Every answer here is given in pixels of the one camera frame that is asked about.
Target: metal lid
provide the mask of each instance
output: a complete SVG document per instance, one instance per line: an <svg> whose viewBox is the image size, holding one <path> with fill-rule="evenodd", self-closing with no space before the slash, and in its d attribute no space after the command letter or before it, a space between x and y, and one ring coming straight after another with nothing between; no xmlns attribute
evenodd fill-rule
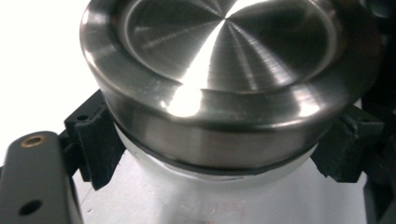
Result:
<svg viewBox="0 0 396 224"><path fill-rule="evenodd" d="M225 170L307 151L379 62L357 1L93 0L81 45L132 140L160 159Z"/></svg>

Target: lid top surface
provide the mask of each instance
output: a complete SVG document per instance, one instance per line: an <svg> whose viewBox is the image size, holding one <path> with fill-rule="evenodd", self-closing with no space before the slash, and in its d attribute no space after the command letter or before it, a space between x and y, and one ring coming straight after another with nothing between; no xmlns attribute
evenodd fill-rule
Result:
<svg viewBox="0 0 396 224"><path fill-rule="evenodd" d="M156 74L197 89L270 91L312 77L339 49L332 5L316 1L131 1L123 46Z"/></svg>

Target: white surface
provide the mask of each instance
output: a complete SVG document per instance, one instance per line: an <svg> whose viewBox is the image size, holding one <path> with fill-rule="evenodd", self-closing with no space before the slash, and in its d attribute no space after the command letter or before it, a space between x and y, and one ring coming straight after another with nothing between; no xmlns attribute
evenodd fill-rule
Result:
<svg viewBox="0 0 396 224"><path fill-rule="evenodd" d="M8 145L37 131L64 129L64 119L97 90L79 49L88 0L2 1L0 8L0 164ZM240 223L365 223L362 184L336 184L312 161L240 211ZM78 180L86 223L193 223L163 206L142 170L125 154L113 180L94 192Z"/></svg>

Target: white background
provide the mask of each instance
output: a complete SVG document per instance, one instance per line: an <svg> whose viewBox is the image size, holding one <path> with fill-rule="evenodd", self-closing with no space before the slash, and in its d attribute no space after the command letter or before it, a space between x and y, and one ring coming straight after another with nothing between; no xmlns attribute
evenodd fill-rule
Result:
<svg viewBox="0 0 396 224"><path fill-rule="evenodd" d="M0 165L11 142L64 129L97 89L79 46L88 0L0 2Z"/></svg>

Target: brushed metal lid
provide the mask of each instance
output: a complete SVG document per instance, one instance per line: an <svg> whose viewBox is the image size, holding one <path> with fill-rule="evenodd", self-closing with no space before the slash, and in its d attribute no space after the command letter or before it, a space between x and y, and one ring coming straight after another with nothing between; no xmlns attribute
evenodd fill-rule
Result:
<svg viewBox="0 0 396 224"><path fill-rule="evenodd" d="M81 46L120 128L165 161L273 167L375 81L358 1L92 0Z"/></svg>

